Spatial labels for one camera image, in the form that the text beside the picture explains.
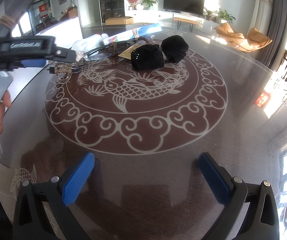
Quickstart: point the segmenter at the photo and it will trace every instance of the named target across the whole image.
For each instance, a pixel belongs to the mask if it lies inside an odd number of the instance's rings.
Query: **dark wood table surface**
[[[95,167],[70,209],[92,239],[201,239],[223,209],[197,168],[202,152],[245,182],[270,181],[279,203],[287,105],[273,72],[193,33],[163,28],[154,42],[172,35],[189,44],[179,64],[137,72],[114,57],[87,63],[65,85],[45,68],[24,88],[0,138],[0,200],[11,221],[23,180],[60,176],[85,151],[94,153]]]

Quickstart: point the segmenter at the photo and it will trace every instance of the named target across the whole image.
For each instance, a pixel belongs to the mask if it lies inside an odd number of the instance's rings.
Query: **flat screen tv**
[[[205,0],[164,0],[164,9],[203,15]]]

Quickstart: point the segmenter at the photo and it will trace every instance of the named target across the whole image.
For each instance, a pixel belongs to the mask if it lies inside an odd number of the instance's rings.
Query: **screw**
[[[28,181],[28,180],[25,180],[25,181],[23,182],[23,186],[24,186],[24,187],[28,186],[28,184],[29,184],[29,181]]]
[[[54,176],[50,179],[51,182],[56,183],[59,181],[59,177],[58,176]]]
[[[269,181],[265,180],[263,183],[264,183],[265,186],[270,187],[270,182]]]
[[[234,177],[233,180],[234,180],[236,183],[241,183],[241,182],[242,182],[242,178],[240,178],[240,177]]]

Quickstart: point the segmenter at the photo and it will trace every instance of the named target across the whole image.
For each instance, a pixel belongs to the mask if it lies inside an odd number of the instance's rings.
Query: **black scrunchie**
[[[179,36],[166,38],[159,45],[147,44],[140,46],[131,53],[131,63],[135,70],[161,68],[165,65],[164,56],[172,63],[179,63],[188,50],[188,44]]]

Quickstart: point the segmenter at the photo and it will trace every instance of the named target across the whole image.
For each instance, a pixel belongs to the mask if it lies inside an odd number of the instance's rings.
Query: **curtain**
[[[280,41],[284,36],[287,18],[287,0],[274,0],[271,20],[267,36],[272,39],[272,43],[263,48],[259,54],[258,61],[267,67],[274,61],[280,48]]]

